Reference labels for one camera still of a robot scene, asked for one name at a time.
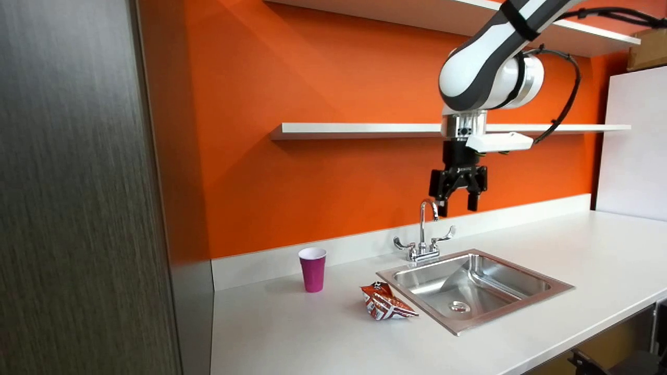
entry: pink cup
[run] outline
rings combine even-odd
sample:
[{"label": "pink cup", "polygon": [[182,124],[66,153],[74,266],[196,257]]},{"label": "pink cup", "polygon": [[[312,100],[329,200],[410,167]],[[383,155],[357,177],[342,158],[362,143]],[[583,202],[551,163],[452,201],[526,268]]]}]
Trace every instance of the pink cup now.
[{"label": "pink cup", "polygon": [[327,251],[320,248],[306,248],[299,252],[303,285],[306,292],[316,293],[324,286],[324,260]]}]

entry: faucet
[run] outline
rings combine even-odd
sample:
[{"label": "faucet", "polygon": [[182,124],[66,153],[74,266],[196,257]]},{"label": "faucet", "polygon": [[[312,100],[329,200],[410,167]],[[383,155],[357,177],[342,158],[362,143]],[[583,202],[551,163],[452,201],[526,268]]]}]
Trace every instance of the faucet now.
[{"label": "faucet", "polygon": [[430,205],[433,210],[433,221],[438,221],[438,207],[436,203],[430,199],[424,199],[422,201],[421,210],[420,210],[420,226],[419,226],[419,244],[410,242],[408,245],[403,245],[398,237],[394,237],[394,246],[400,250],[408,250],[408,260],[411,262],[421,262],[424,260],[437,258],[440,256],[440,249],[438,248],[438,242],[446,241],[456,234],[456,227],[451,226],[449,232],[437,238],[431,239],[431,244],[426,245],[426,239],[424,238],[424,216],[426,214],[426,206]]}]

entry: counter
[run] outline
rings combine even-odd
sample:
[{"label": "counter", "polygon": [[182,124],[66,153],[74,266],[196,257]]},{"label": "counter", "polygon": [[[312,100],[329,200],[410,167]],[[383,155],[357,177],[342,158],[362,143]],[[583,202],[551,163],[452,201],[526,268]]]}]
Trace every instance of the counter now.
[{"label": "counter", "polygon": [[667,222],[582,212],[440,247],[477,248],[575,289],[456,337],[414,304],[409,320],[366,312],[359,287],[406,264],[402,252],[329,267],[316,294],[300,274],[238,286],[215,295],[211,374],[521,374],[667,298]]}]

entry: white shelf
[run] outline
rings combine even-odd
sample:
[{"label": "white shelf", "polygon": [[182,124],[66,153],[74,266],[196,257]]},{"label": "white shelf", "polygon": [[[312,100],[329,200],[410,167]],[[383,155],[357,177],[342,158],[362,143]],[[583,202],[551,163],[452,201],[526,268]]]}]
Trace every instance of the white shelf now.
[{"label": "white shelf", "polygon": [[[500,3],[490,0],[266,1],[466,36],[473,36],[500,8]],[[639,45],[640,40],[613,31],[561,20],[547,27],[530,45],[537,47],[541,43],[545,43],[550,49],[592,57],[627,50],[633,45]]]},{"label": "white shelf", "polygon": [[[550,124],[489,123],[487,133],[516,131],[539,135]],[[630,130],[630,125],[564,124],[556,134],[581,134],[600,131]],[[303,123],[283,122],[271,132],[271,139],[377,139],[377,138],[441,138],[438,123]]]}]

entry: stainless steel sink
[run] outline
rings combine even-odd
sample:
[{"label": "stainless steel sink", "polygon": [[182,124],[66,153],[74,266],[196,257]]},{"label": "stainless steel sink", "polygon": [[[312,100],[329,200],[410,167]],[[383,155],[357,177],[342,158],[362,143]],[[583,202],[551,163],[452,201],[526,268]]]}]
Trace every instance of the stainless steel sink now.
[{"label": "stainless steel sink", "polygon": [[457,336],[574,288],[475,249],[378,276]]}]

